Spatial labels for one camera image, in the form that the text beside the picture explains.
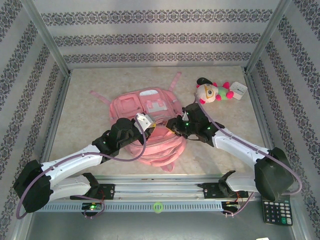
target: doll head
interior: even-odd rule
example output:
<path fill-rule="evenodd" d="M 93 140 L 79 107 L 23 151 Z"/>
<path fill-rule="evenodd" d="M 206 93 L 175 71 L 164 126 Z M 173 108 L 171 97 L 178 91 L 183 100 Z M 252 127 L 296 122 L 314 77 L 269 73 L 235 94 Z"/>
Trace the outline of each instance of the doll head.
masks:
<path fill-rule="evenodd" d="M 211 81 L 200 77 L 197 81 L 196 95 L 201 104 L 212 103 L 216 99 L 219 89 Z"/>

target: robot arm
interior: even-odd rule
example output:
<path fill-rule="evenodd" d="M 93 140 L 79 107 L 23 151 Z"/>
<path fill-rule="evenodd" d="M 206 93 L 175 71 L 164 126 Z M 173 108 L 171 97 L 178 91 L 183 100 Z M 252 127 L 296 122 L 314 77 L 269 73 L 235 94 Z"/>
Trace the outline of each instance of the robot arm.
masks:
<path fill-rule="evenodd" d="M 293 184 L 291 173 L 266 156 L 271 155 L 290 167 L 281 149 L 257 146 L 236 136 L 222 124 L 211 123 L 198 103 L 182 110 L 183 116 L 168 121 L 168 129 L 186 139 L 196 135 L 201 142 L 234 155 L 252 168 L 253 171 L 246 173 L 229 171 L 219 180 L 219 188 L 226 197 L 242 190 L 259 192 L 266 199 L 275 201 Z"/>
<path fill-rule="evenodd" d="M 120 118 L 110 130 L 78 152 L 42 164 L 36 160 L 27 163 L 13 185 L 19 198 L 33 180 L 47 172 L 27 191 L 22 202 L 25 211 L 35 212 L 48 202 L 63 197 L 74 195 L 94 197 L 98 192 L 99 183 L 91 173 L 84 173 L 77 177 L 70 176 L 110 160 L 111 158 L 103 155 L 115 157 L 121 148 L 136 140 L 143 144 L 143 134 L 148 139 L 154 130 L 154 121 L 144 113 L 138 113 L 136 119 L 142 129 L 134 119 Z"/>

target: yellow-green ring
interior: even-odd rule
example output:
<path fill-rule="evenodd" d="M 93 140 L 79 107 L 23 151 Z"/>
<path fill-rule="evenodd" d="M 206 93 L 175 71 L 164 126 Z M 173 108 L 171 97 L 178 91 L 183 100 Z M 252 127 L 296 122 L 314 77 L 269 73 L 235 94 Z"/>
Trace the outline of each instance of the yellow-green ring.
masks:
<path fill-rule="evenodd" d="M 162 202 L 157 201 L 157 202 L 155 202 L 155 203 L 153 204 L 153 211 L 154 211 L 156 214 L 161 213 L 163 210 L 164 210 L 164 205 L 163 205 Z"/>

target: plush doll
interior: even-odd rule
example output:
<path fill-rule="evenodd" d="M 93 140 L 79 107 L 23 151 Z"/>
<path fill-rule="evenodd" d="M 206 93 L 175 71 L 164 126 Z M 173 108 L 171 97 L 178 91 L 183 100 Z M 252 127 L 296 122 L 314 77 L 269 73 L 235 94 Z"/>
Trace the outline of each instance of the plush doll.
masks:
<path fill-rule="evenodd" d="M 200 77 L 197 81 L 196 95 L 201 104 L 212 103 L 214 100 L 232 99 L 234 92 L 230 91 L 229 82 L 225 82 L 223 86 L 218 86 L 204 77 Z"/>

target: patterned wallpaper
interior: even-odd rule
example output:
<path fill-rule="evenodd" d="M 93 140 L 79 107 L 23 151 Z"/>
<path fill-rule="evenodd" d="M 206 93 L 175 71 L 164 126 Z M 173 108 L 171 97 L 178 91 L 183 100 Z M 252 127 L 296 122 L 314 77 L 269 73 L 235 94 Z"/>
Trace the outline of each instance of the patterned wallpaper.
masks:
<path fill-rule="evenodd" d="M 245 66 L 279 0 L 35 0 L 73 68 Z"/>
<path fill-rule="evenodd" d="M 42 156 L 64 77 L 19 0 L 0 1 L 0 240 L 10 239 L 12 186 Z"/>
<path fill-rule="evenodd" d="M 251 72 L 273 144 L 302 180 L 312 239 L 320 239 L 319 15 L 317 1 L 294 0 Z"/>

